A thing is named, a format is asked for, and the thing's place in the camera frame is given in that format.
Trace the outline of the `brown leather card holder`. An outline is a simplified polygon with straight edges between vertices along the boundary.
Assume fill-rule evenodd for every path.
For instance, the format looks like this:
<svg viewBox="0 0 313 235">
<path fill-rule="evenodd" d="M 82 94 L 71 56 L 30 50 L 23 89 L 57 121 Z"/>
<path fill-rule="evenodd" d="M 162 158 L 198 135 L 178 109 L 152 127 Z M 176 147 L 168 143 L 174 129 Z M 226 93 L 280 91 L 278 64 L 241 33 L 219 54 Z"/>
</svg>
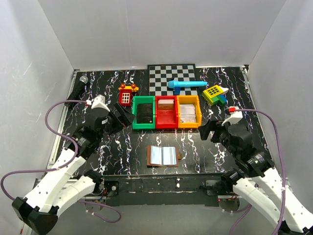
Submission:
<svg viewBox="0 0 313 235">
<path fill-rule="evenodd" d="M 147 146 L 147 166 L 178 167 L 182 155 L 176 147 Z"/>
</svg>

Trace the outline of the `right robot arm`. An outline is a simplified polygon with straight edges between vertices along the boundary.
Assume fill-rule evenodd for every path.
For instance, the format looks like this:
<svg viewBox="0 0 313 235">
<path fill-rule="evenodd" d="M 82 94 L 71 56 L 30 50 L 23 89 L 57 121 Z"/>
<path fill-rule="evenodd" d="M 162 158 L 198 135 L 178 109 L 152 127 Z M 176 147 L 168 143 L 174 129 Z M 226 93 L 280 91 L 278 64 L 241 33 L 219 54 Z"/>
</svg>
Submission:
<svg viewBox="0 0 313 235">
<path fill-rule="evenodd" d="M 208 188 L 217 193 L 237 194 L 246 199 L 271 224 L 278 235 L 311 235 L 313 214 L 283 182 L 271 157 L 254 147 L 252 134 L 241 124 L 210 120 L 198 128 L 201 140 L 209 133 L 213 143 L 220 143 L 234 158 L 238 169 L 223 174 Z"/>
</svg>

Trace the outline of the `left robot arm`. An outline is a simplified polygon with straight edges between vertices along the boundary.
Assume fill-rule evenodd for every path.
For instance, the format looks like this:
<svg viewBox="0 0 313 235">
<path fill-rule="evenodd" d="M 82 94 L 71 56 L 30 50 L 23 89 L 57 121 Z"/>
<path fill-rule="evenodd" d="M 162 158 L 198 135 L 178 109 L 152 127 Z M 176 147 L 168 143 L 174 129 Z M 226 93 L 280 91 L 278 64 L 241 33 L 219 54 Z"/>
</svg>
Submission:
<svg viewBox="0 0 313 235">
<path fill-rule="evenodd" d="M 97 150 L 105 134 L 118 133 L 135 120 L 135 115 L 119 103 L 111 111 L 103 102 L 91 105 L 90 125 L 80 125 L 68 137 L 58 160 L 24 197 L 16 197 L 12 207 L 18 218 L 39 235 L 48 234 L 60 215 L 88 194 L 100 195 L 104 190 L 101 174 L 89 170 L 74 184 L 66 187 L 73 174 Z"/>
</svg>

